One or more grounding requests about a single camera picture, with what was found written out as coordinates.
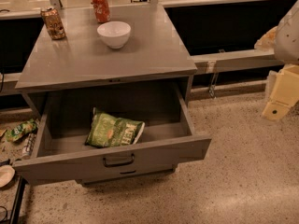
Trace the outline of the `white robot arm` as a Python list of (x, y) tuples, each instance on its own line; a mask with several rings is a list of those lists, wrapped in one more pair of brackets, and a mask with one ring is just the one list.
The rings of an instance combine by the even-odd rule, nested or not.
[(254, 48), (273, 51), (275, 58), (284, 63), (282, 69), (268, 75), (269, 95), (262, 112), (265, 119), (280, 120), (299, 101), (299, 1), (278, 26), (257, 40)]

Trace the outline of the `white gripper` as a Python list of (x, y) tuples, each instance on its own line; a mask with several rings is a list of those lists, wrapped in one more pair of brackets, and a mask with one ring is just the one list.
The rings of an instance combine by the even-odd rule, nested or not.
[(262, 117), (283, 119), (299, 101), (299, 66), (285, 64), (278, 72), (270, 71), (266, 84), (267, 102)]

